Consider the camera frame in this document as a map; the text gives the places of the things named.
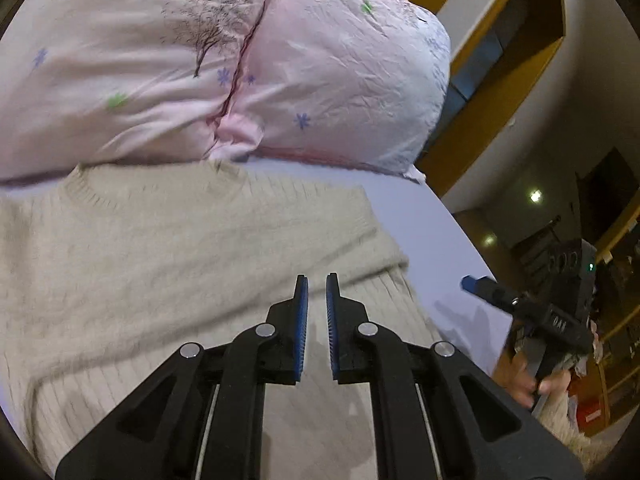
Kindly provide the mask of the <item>person's right hand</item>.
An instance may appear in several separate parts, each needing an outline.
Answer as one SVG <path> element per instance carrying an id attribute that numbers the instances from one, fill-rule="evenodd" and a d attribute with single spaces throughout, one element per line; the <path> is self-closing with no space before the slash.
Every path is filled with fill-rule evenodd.
<path id="1" fill-rule="evenodd" d="M 503 351 L 492 373 L 492 379 L 524 408 L 534 406 L 535 396 L 548 396 L 549 401 L 555 401 L 567 392 L 570 385 L 568 370 L 558 370 L 538 382 L 527 371 L 527 365 L 524 352 L 511 356 L 509 352 Z"/>

